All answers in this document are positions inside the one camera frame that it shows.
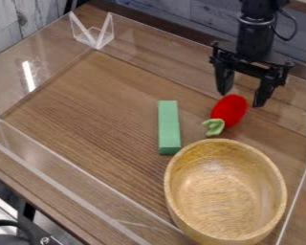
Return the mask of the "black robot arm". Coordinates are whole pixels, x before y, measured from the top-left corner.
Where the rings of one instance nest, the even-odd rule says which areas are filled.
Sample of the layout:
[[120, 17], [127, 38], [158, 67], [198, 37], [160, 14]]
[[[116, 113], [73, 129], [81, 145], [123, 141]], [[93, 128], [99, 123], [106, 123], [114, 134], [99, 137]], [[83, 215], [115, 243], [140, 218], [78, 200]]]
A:
[[[290, 0], [238, 0], [235, 42], [214, 41], [208, 62], [214, 66], [216, 91], [223, 96], [231, 89], [234, 73], [259, 79], [254, 107], [262, 107], [278, 86], [284, 86], [292, 62], [272, 49], [274, 36], [288, 41], [296, 33], [296, 22], [283, 11]], [[292, 33], [282, 37], [276, 32], [278, 14], [292, 21]]]

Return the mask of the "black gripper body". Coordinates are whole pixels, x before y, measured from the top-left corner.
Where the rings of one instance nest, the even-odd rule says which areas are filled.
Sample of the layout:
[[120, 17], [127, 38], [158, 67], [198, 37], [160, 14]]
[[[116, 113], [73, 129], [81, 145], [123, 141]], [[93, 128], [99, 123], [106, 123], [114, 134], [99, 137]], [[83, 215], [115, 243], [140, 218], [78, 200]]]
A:
[[215, 41], [208, 62], [212, 67], [223, 62], [234, 72], [262, 79], [268, 78], [274, 87], [283, 86], [292, 66], [272, 50], [275, 16], [256, 19], [238, 16], [236, 41]]

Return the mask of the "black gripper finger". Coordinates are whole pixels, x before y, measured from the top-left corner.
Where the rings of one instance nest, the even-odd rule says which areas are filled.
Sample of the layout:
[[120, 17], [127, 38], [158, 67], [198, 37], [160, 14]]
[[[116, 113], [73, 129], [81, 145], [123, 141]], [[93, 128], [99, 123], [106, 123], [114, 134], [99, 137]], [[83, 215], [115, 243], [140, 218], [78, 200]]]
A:
[[270, 98], [274, 91], [272, 81], [268, 78], [262, 78], [259, 80], [259, 87], [254, 94], [254, 107], [263, 107], [267, 99]]
[[216, 90], [223, 96], [230, 91], [232, 86], [234, 71], [223, 62], [216, 62], [214, 65], [214, 74]]

